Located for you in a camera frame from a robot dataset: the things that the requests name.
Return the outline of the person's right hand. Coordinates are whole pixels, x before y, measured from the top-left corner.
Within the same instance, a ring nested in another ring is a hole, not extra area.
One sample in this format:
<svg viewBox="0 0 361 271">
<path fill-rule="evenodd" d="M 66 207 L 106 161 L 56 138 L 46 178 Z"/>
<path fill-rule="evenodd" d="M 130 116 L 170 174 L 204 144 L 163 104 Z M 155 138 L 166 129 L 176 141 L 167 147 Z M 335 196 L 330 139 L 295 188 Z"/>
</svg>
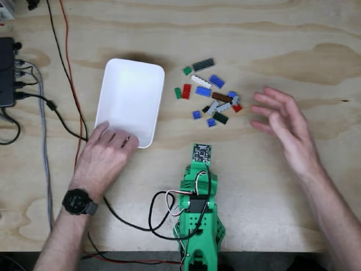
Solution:
<svg viewBox="0 0 361 271">
<path fill-rule="evenodd" d="M 253 94 L 259 105 L 253 104 L 253 113 L 268 122 L 252 120 L 253 128 L 275 136 L 281 143 L 285 158 L 302 180 L 315 180 L 325 175 L 309 125 L 296 100 L 287 93 L 270 87 Z"/>
</svg>

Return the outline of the person's left hand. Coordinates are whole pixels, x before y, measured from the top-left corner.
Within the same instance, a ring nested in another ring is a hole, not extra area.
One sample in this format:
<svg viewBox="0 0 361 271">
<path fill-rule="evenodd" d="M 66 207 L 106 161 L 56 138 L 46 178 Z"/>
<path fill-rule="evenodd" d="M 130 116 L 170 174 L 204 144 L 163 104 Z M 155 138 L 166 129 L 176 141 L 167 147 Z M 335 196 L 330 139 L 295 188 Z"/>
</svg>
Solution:
<svg viewBox="0 0 361 271">
<path fill-rule="evenodd" d="M 110 129 L 107 121 L 99 124 L 83 148 L 69 188 L 83 189 L 99 203 L 138 145 L 136 136 Z"/>
</svg>

